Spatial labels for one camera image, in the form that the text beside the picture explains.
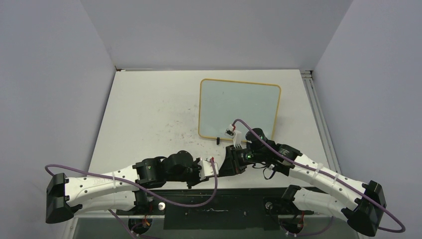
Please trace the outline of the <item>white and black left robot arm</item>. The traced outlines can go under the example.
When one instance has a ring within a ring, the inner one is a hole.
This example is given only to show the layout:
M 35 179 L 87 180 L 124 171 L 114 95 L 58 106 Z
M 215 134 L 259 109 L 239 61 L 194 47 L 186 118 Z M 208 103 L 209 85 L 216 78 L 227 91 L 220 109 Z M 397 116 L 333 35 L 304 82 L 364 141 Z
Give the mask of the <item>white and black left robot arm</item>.
M 178 207 L 202 207 L 216 196 L 219 176 L 218 164 L 213 157 L 193 159 L 184 150 L 168 157 L 144 159 L 104 174 L 58 164 L 46 165 L 45 170 L 51 175 L 46 188 L 45 222 L 48 224 L 58 224 L 77 214 L 100 210 L 133 211 L 140 215 L 149 208 L 148 197 Z M 153 192 L 167 182 L 185 182 L 188 188 L 192 188 L 210 178 L 214 179 L 213 192 L 201 203 L 179 203 Z

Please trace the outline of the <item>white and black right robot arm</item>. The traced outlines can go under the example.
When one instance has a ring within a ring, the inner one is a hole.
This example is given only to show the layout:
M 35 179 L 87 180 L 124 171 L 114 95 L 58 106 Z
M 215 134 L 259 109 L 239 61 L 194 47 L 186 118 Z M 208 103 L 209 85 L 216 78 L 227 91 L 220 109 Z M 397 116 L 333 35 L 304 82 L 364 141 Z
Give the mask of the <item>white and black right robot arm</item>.
M 262 164 L 273 174 L 281 173 L 302 180 L 320 190 L 319 193 L 290 185 L 281 205 L 285 212 L 313 211 L 337 217 L 360 234 L 373 237 L 379 228 L 386 200 L 382 186 L 371 180 L 364 183 L 338 174 L 317 163 L 299 150 L 268 140 L 262 129 L 246 134 L 246 147 L 240 145 L 240 132 L 230 127 L 225 132 L 233 139 L 226 147 L 219 176 L 234 176 L 248 165 Z

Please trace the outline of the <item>yellow-framed whiteboard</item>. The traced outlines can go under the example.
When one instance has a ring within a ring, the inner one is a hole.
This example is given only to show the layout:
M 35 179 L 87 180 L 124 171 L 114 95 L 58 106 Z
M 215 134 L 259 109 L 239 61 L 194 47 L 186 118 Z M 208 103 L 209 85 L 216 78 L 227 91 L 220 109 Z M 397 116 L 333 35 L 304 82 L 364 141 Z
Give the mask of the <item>yellow-framed whiteboard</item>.
M 226 129 L 235 119 L 261 128 L 273 139 L 281 87 L 276 84 L 203 79 L 200 83 L 198 134 L 230 140 Z

